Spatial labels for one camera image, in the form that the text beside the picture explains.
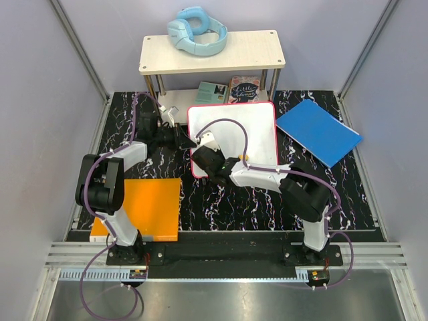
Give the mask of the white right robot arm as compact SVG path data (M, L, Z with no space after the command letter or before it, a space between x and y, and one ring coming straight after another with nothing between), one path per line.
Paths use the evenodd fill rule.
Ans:
M290 211L302 221L302 256L318 265L328 256L327 220L339 208L340 197L332 185L304 167L249 164L244 156L226 158L220 150L202 146L192 161L218 185L252 187L279 193Z

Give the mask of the pink-framed whiteboard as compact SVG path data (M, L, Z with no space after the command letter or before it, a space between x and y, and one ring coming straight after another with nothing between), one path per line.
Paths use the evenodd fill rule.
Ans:
M271 102L192 106L188 109L189 138L211 131L225 158L248 155L248 163L278 165L276 112Z

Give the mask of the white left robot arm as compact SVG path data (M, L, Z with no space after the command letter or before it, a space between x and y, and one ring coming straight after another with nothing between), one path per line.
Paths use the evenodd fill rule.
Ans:
M124 209L124 174L145 161L160 147L187 150L196 147L178 123L163 125L153 113L135 114L128 141L104 154L87 154L82 159L75 200L99 218L108 231L107 250L131 265L144 258L143 240Z

